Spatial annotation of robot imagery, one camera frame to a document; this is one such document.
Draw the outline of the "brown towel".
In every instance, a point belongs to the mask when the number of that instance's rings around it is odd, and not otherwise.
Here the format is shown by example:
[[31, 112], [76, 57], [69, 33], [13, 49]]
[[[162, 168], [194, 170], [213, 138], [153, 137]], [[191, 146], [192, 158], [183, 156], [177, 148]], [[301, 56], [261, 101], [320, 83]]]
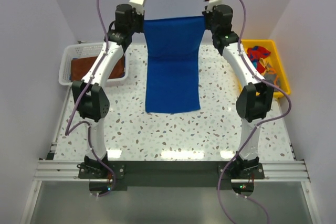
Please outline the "brown towel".
[[[74, 58], [71, 61], [70, 81], [80, 81], [91, 69], [96, 59], [97, 56], [87, 58]], [[125, 73], [124, 69], [125, 69], [125, 56], [122, 56], [122, 58], [118, 60], [114, 69], [111, 71], [109, 79], [122, 78]]]

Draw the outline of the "blue towel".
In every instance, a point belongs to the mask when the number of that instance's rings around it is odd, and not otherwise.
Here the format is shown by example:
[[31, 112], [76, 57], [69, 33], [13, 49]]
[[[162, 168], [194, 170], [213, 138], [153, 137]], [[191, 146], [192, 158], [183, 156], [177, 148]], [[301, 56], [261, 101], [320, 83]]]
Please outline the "blue towel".
[[147, 113], [175, 114], [201, 108], [198, 53], [204, 31], [202, 16], [145, 21]]

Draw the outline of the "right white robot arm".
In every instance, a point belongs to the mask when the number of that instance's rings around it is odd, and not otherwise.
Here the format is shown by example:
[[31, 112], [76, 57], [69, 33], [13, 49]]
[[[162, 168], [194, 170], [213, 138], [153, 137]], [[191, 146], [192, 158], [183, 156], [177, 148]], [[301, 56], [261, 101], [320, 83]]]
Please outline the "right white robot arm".
[[271, 109], [274, 89], [253, 67], [239, 36], [232, 30], [233, 9], [224, 4], [206, 5], [205, 28], [212, 33], [213, 46], [230, 64], [240, 85], [236, 111], [241, 118], [241, 140], [235, 157], [224, 169], [230, 178], [246, 178], [259, 165], [259, 123]]

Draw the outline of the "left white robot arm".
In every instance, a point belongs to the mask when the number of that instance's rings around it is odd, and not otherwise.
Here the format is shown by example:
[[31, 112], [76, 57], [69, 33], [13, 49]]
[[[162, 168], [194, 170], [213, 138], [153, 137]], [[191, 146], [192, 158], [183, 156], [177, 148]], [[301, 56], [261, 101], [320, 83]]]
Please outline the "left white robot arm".
[[82, 80], [71, 85], [74, 110], [88, 126], [88, 152], [77, 166], [80, 178], [105, 178], [113, 173], [103, 140], [104, 118], [110, 109], [104, 88], [110, 73], [132, 43], [133, 34], [143, 32], [143, 23], [144, 4], [118, 5], [115, 20], [103, 28], [104, 42], [97, 59]]

